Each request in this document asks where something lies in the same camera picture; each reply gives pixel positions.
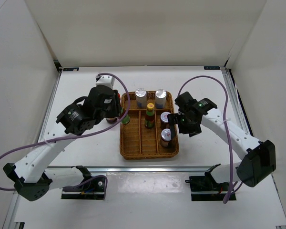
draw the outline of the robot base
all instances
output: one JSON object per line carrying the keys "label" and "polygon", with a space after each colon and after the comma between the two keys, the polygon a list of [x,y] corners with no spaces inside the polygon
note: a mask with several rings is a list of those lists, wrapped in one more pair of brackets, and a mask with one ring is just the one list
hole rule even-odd
{"label": "robot base", "polygon": [[[211,189],[205,176],[192,176],[185,182],[190,184],[192,201],[223,201],[229,186],[226,182],[215,189]],[[229,200],[236,200],[235,194],[232,194]]]}

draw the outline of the white wall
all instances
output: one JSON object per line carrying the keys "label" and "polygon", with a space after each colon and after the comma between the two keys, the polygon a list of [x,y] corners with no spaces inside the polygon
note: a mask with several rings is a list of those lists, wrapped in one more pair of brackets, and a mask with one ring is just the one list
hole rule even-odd
{"label": "white wall", "polygon": [[26,0],[62,66],[224,65],[266,0]]}
{"label": "white wall", "polygon": [[232,73],[254,134],[276,146],[274,177],[286,214],[286,0],[267,0]]}
{"label": "white wall", "polygon": [[[0,155],[36,141],[57,77],[52,58],[23,0],[0,0]],[[12,187],[0,162],[0,185]],[[0,191],[0,228],[12,194]]]}

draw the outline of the basket divider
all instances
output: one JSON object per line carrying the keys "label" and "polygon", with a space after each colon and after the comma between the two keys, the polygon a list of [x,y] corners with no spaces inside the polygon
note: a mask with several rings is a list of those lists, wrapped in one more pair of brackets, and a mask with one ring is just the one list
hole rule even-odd
{"label": "basket divider", "polygon": [[156,114],[156,110],[154,111],[154,129],[156,132],[156,150],[157,150],[157,154],[159,153],[159,146],[158,146],[158,132],[157,132],[157,114]]}
{"label": "basket divider", "polygon": [[142,137],[141,137],[141,111],[139,111],[139,149],[140,149],[140,154],[142,154]]}

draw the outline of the cable tie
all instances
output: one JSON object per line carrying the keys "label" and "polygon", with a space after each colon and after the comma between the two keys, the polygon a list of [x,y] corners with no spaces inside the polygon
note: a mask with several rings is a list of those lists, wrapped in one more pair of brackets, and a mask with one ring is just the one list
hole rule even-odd
{"label": "cable tie", "polygon": [[231,120],[231,118],[227,118],[227,119],[225,119],[220,125],[222,125],[222,124],[224,124],[225,122],[230,121],[230,120]]}
{"label": "cable tie", "polygon": [[43,141],[47,146],[54,148],[45,138],[43,138]]}

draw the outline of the green bottle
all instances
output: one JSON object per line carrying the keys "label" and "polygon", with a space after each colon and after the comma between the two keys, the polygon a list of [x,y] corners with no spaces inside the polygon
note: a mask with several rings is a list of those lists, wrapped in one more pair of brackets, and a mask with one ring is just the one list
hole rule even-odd
{"label": "green bottle", "polygon": [[[121,109],[121,117],[125,114],[125,110],[122,108]],[[129,115],[127,114],[126,117],[121,121],[122,124],[126,125],[130,122],[130,117]]]}

